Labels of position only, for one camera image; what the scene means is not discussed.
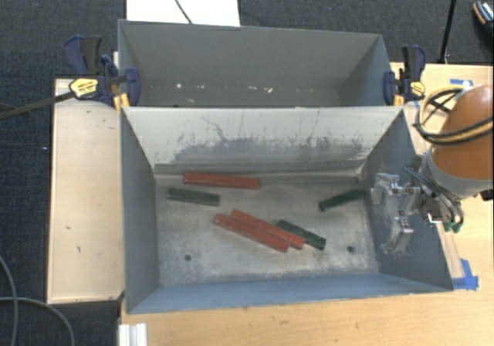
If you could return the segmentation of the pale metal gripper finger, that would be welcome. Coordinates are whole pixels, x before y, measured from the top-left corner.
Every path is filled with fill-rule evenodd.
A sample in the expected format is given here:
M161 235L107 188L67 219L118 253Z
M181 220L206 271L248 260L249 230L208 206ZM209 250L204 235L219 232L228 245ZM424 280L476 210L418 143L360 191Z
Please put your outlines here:
M370 198L373 204L381 203L385 194L396 195L400 192L400 177L388 173L377 173L374 179L374 186L370 189Z
M405 253L413 234L414 230L410 227L408 219L396 217L392 223L389 240L381 248L387 254Z

